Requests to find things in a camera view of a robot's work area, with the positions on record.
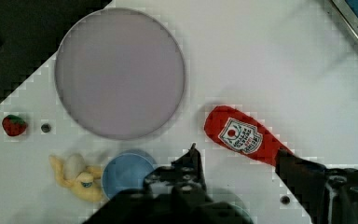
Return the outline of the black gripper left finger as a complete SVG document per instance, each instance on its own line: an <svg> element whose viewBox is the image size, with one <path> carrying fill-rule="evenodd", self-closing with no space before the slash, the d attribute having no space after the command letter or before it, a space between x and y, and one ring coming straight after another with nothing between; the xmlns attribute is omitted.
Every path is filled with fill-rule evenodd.
<svg viewBox="0 0 358 224"><path fill-rule="evenodd" d="M158 189L167 190L176 184L194 184L202 190L207 189L201 155L195 143L179 159L149 173L144 178L143 188L157 192Z"/></svg>

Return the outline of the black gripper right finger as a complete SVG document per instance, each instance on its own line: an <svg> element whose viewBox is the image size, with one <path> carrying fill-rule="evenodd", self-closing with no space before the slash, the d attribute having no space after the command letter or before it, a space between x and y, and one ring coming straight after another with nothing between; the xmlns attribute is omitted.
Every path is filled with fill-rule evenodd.
<svg viewBox="0 0 358 224"><path fill-rule="evenodd" d="M358 224L358 169L327 168L279 150L275 173L312 224Z"/></svg>

